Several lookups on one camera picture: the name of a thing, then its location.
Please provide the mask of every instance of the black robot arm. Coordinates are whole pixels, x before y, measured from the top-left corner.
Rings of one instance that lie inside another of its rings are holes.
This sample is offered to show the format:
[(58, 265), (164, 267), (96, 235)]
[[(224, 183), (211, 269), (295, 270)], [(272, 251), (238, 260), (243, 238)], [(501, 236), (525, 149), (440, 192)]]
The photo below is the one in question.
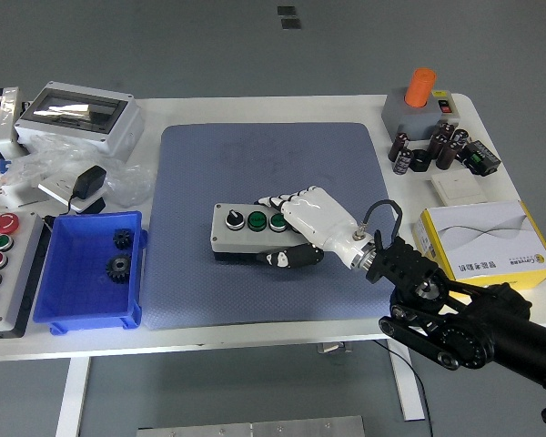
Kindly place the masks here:
[(450, 280), (400, 237), (383, 248), (377, 234), (375, 243), (366, 278), (395, 286), (390, 316), (379, 321), (386, 335), (447, 369), (495, 361), (546, 389), (546, 328), (530, 321), (531, 303), (520, 293), (507, 283), (483, 288)]

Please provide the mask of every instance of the black relay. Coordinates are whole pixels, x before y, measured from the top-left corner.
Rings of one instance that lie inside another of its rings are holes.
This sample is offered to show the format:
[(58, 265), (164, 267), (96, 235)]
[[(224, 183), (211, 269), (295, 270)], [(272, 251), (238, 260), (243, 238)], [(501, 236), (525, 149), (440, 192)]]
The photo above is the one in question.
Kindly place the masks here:
[(471, 170), (474, 175), (488, 176), (498, 171), (501, 161), (483, 146), (481, 141), (473, 141), (457, 154), (457, 160)]

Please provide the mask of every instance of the push button box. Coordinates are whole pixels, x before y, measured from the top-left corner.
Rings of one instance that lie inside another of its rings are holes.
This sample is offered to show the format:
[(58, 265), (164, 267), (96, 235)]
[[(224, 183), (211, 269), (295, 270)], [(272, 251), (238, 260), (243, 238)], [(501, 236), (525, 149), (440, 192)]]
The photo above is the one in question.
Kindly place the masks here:
[(290, 227), (283, 214), (262, 205), (217, 203), (210, 233), (217, 254), (256, 254), (291, 248), (308, 241)]
[(34, 212), (0, 214), (0, 338), (13, 335), (43, 220)]

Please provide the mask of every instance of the floor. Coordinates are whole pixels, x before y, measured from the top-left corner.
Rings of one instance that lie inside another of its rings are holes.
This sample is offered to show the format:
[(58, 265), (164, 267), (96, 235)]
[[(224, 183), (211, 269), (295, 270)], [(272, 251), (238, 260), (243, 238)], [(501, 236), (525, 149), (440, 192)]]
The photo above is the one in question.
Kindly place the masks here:
[[(283, 30), (279, 5), (301, 30)], [(0, 2), (0, 87), (50, 80), (147, 97), (387, 94), (429, 66), (469, 96), (546, 238), (546, 1)], [(444, 371), (411, 354), (435, 436), (546, 435), (546, 391), (490, 364)], [(0, 362), (0, 435), (55, 435), (68, 360)], [(137, 428), (361, 415), (404, 422), (387, 353), (355, 343), (95, 358), (81, 436)]]

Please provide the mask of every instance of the green button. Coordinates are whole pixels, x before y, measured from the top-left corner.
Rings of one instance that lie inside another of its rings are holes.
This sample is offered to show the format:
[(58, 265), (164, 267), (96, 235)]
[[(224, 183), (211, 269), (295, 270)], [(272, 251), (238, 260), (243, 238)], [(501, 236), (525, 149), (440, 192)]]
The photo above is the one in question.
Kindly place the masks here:
[(287, 229), (288, 223), (285, 221), (283, 214), (279, 212), (271, 218), (269, 227), (275, 232), (283, 232), (285, 229)]
[(260, 232), (267, 227), (267, 216), (264, 212), (253, 211), (248, 215), (247, 224), (249, 229)]
[(6, 252), (12, 248), (14, 241), (8, 235), (0, 235), (0, 250)]

